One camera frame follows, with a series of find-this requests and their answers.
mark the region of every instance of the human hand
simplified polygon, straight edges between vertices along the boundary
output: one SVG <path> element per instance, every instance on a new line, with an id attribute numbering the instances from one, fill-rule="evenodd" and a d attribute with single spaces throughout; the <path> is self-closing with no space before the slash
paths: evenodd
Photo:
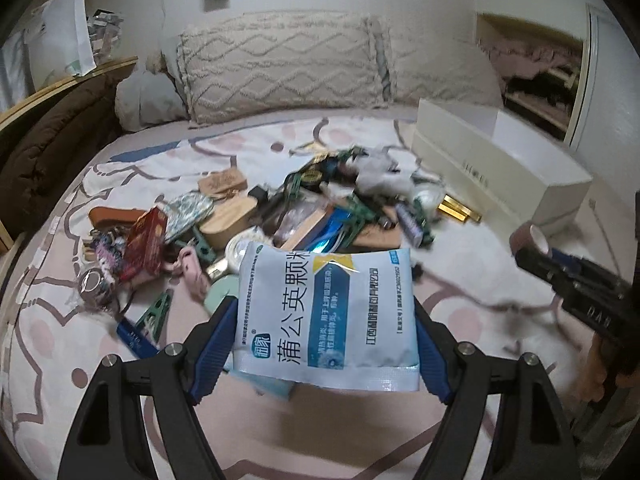
<path id="1" fill-rule="evenodd" d="M 577 396 L 584 402 L 599 401 L 604 396 L 604 383 L 607 378 L 607 367 L 602 361 L 600 350 L 602 338 L 598 334 L 593 335 L 591 348 L 587 355 L 587 362 L 582 370 L 577 383 Z M 640 368 L 631 375 L 618 374 L 616 386 L 619 388 L 633 388 L 640 386 Z"/>

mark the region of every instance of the gold bar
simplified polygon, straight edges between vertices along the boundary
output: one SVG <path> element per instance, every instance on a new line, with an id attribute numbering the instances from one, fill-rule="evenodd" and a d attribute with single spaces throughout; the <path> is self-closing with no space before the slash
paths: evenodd
<path id="1" fill-rule="evenodd" d="M 442 211 L 443 213 L 445 213 L 445 214 L 447 214 L 449 216 L 453 216 L 453 218 L 455 218 L 456 220 L 461 221 L 462 223 L 466 222 L 466 219 L 468 218 L 468 216 L 463 215 L 462 213 L 459 213 L 458 211 L 456 211 L 455 209 L 450 208 L 446 204 L 440 204 L 438 206 L 438 210 Z"/>
<path id="2" fill-rule="evenodd" d="M 476 224 L 480 223 L 480 220 L 482 219 L 482 216 L 479 213 L 476 213 L 475 211 L 472 211 L 466 205 L 464 205 L 463 203 L 459 202 L 458 200 L 456 200 L 452 196 L 445 195 L 444 199 L 442 201 L 446 205 L 448 205 L 450 208 L 455 209 L 456 211 L 462 213 L 463 215 L 466 215 L 469 218 L 471 218 Z"/>

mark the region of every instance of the blue logo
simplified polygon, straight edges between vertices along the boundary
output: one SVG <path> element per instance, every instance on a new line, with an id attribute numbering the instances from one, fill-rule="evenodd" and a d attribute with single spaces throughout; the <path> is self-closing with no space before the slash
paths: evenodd
<path id="1" fill-rule="evenodd" d="M 251 352 L 258 359 L 268 359 L 271 356 L 271 335 L 255 335 L 251 343 Z"/>

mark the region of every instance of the medicine packet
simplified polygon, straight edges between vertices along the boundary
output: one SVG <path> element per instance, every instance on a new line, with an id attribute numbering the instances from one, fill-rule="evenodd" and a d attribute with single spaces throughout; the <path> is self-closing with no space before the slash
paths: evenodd
<path id="1" fill-rule="evenodd" d="M 251 242 L 234 368 L 325 388 L 417 391 L 412 286 L 408 249 L 316 254 Z"/>

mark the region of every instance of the blue label stripe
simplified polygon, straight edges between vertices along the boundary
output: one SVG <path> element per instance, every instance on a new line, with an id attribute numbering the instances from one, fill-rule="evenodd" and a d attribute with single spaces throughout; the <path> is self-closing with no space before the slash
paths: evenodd
<path id="1" fill-rule="evenodd" d="M 307 364 L 314 368 L 344 368 L 349 307 L 349 274 L 326 264 L 314 277 Z"/>

